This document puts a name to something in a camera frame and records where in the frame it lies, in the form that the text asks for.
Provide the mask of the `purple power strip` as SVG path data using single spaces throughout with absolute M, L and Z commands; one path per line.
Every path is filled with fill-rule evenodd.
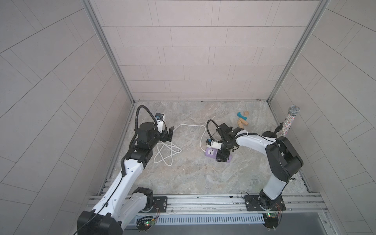
M 208 147 L 205 150 L 205 156 L 216 160 L 217 152 L 217 149 Z

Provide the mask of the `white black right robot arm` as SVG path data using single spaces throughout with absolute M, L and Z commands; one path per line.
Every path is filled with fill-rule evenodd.
M 212 119 L 206 123 L 209 134 L 207 150 L 215 156 L 217 162 L 228 162 L 231 153 L 240 146 L 253 149 L 267 157 L 272 174 L 256 199 L 258 210 L 285 210 L 282 192 L 304 165 L 292 143 L 282 133 L 287 128 L 286 123 L 280 123 L 275 131 L 266 131 L 260 135 L 240 127 L 234 129 L 225 123 L 218 125 Z

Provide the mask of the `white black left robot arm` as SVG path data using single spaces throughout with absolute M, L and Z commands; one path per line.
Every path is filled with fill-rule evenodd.
M 171 141 L 174 127 L 167 128 L 163 114 L 151 111 L 144 105 L 136 110 L 136 115 L 144 109 L 151 116 L 151 122 L 139 124 L 135 117 L 135 134 L 127 153 L 121 159 L 121 172 L 91 211 L 83 211 L 77 220 L 77 235 L 121 235 L 127 225 L 140 211 L 153 208 L 153 191 L 137 188 L 129 195 L 136 179 L 146 168 L 158 142 Z

